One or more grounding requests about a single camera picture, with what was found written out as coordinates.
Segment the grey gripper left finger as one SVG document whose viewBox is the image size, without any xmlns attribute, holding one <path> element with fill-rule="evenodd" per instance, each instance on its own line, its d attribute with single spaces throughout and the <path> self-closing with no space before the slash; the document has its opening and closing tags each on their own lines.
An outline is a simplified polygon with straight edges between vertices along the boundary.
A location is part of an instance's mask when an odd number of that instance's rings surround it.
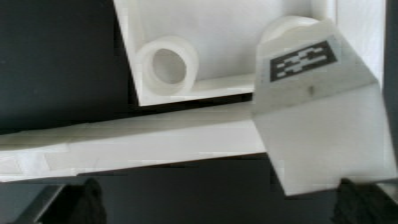
<svg viewBox="0 0 398 224">
<path fill-rule="evenodd" d="M 99 181 L 90 178 L 84 183 L 83 198 L 68 218 L 68 224 L 107 224 L 104 190 Z"/>
</svg>

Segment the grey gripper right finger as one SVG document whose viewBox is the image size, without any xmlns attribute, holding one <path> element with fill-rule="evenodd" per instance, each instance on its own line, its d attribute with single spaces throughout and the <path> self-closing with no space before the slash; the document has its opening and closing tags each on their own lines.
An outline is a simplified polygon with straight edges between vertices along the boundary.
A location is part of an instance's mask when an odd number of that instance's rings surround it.
<svg viewBox="0 0 398 224">
<path fill-rule="evenodd" d="M 376 184 L 342 179 L 331 220 L 333 224 L 398 224 L 398 203 Z"/>
</svg>

